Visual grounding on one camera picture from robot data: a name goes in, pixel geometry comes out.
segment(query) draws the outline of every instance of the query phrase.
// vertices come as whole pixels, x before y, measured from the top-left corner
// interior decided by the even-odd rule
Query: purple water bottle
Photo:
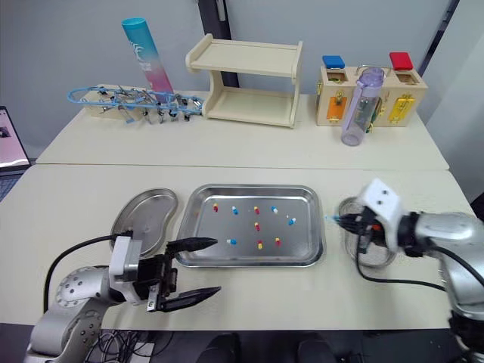
[[[385,73],[381,68],[370,67],[356,81],[355,92],[343,123],[341,141],[349,146],[358,146],[363,141],[371,117],[377,107]]]

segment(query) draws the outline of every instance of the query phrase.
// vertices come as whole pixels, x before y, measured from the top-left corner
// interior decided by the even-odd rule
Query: red block
[[[413,70],[414,69],[414,65],[411,63],[410,56],[406,51],[390,52],[390,60],[392,61],[394,70]]]

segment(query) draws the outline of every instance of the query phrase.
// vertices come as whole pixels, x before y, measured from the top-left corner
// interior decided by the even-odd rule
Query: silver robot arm
[[[207,248],[212,238],[168,242],[165,254],[140,259],[141,240],[119,236],[109,267],[84,267],[65,277],[54,302],[33,328],[25,363],[81,363],[98,338],[108,308],[123,302],[139,305],[147,300],[148,312],[171,312],[201,303],[220,290],[207,287],[176,291],[178,271],[172,260],[181,251]]]
[[[452,309],[451,330],[470,360],[484,363],[484,224],[463,213],[407,213],[400,197],[379,179],[358,201],[363,212],[338,221],[347,231],[369,237],[358,239],[358,251],[364,253],[368,245],[362,244],[373,242],[410,257],[438,259]]]
[[[118,299],[107,268],[75,270],[62,280],[55,301],[33,328],[24,361],[82,361],[98,338],[104,313],[122,302]]]

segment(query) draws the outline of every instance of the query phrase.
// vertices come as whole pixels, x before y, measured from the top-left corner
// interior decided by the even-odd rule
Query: gray wall
[[[315,93],[321,56],[346,65],[390,65],[388,53],[408,51],[418,68],[449,0],[226,0],[232,37],[302,47],[301,92]],[[243,75],[240,86],[290,89],[285,79]]]
[[[463,0],[423,79],[419,113],[452,175],[472,202],[484,192],[484,2]]]
[[[146,85],[121,27],[145,17],[172,86],[208,89],[185,55],[203,36],[193,0],[0,0],[0,104],[7,106],[29,157],[37,157],[79,111],[72,88]]]
[[[448,0],[227,0],[233,39],[304,41],[302,91],[315,92],[323,54],[348,65],[389,64],[409,51],[418,66]],[[66,92],[97,83],[146,85],[120,22],[146,17],[176,89],[208,89],[185,69],[203,36],[195,0],[0,0],[0,104],[8,107],[30,157],[77,113]],[[245,87],[290,90],[287,79],[242,75]]]

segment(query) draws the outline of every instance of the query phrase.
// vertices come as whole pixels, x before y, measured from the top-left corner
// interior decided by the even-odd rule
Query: rectangular metal tray
[[[193,267],[308,266],[324,252],[321,229],[318,196],[311,188],[204,185],[188,201],[178,239],[212,237],[219,242],[179,253],[177,260]]]

